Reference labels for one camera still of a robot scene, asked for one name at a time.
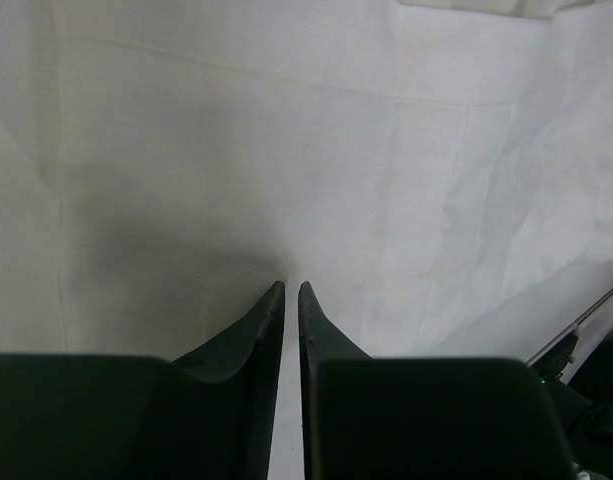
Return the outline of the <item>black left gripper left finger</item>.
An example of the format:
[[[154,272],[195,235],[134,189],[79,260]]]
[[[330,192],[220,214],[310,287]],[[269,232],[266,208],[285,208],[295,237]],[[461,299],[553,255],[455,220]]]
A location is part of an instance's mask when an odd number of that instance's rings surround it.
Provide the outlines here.
[[[174,361],[0,353],[0,479],[264,479],[285,318],[274,283]]]

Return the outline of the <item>white pleated skirt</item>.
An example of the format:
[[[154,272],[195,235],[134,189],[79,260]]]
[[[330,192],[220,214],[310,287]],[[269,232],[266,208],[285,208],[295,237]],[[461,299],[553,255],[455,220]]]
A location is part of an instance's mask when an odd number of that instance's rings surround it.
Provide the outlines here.
[[[613,284],[613,1],[0,1],[0,351],[277,280],[376,355],[545,345]]]

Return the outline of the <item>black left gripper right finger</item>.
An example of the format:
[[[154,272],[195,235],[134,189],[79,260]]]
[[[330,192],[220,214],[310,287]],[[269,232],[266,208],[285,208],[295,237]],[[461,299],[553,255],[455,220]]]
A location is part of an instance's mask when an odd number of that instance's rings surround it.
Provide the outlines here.
[[[373,358],[298,293],[309,479],[571,479],[536,374],[499,358]]]

